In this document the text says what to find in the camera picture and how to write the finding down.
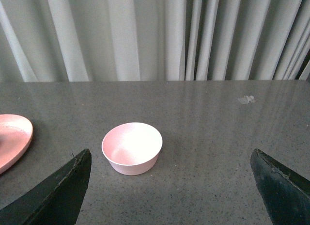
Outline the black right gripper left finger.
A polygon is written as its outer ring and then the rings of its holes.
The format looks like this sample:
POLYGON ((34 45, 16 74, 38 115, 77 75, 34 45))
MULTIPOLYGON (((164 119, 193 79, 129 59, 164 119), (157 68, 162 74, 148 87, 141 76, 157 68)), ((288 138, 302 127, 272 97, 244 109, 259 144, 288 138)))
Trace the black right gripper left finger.
POLYGON ((0 211, 2 225, 74 225, 88 188, 89 149, 0 211))

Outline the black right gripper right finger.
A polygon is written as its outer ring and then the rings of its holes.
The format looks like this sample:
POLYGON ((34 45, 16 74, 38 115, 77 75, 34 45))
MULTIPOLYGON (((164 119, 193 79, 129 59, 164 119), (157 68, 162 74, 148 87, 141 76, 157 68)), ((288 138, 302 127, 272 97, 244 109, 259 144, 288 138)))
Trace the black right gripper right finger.
POLYGON ((310 181, 259 149, 250 165, 272 224, 308 225, 310 181))

